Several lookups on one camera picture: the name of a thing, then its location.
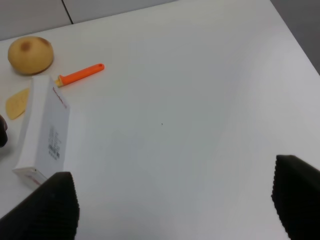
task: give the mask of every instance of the peeler handle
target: peeler handle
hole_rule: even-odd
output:
[[[61,79],[63,85],[68,85],[68,84],[72,84],[80,79],[86,78],[92,74],[95,74],[97,72],[102,71],[103,69],[105,69],[105,65],[103,65],[102,63],[87,67],[85,69],[82,69],[80,71],[77,71],[75,73],[72,73],[68,76],[62,76],[59,75],[59,78]]]

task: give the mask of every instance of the dark object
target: dark object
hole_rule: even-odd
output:
[[[320,239],[320,171],[296,156],[278,155],[271,197],[290,239]]]
[[[70,16],[69,12],[68,12],[68,9],[67,9],[67,7],[66,7],[66,5],[65,5],[64,0],[61,0],[61,2],[62,2],[62,5],[63,5],[63,7],[64,7],[64,10],[65,10],[66,14],[68,15],[68,18],[69,18],[69,20],[70,20],[70,23],[71,23],[71,24],[74,24],[74,22],[73,22],[72,19],[71,19],[71,16]]]
[[[70,172],[58,172],[0,219],[1,240],[73,240],[79,205]]]
[[[2,148],[4,145],[6,145],[8,141],[8,136],[6,133],[7,124],[3,117],[0,115],[0,148]]]

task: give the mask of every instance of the table surface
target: table surface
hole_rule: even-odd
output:
[[[64,87],[64,168],[78,240],[287,239],[271,201],[275,158],[320,168],[320,78],[268,0],[179,0],[39,32]],[[30,84],[0,42],[0,114]],[[0,150],[0,215],[30,190],[11,169],[23,117]]]

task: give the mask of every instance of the white box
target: white box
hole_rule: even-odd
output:
[[[36,189],[64,167],[70,106],[47,76],[35,76],[17,144],[19,161],[12,170]]]

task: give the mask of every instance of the potato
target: potato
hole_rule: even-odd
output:
[[[21,74],[33,75],[46,70],[54,60],[51,43],[38,36],[25,36],[9,47],[8,60]]]

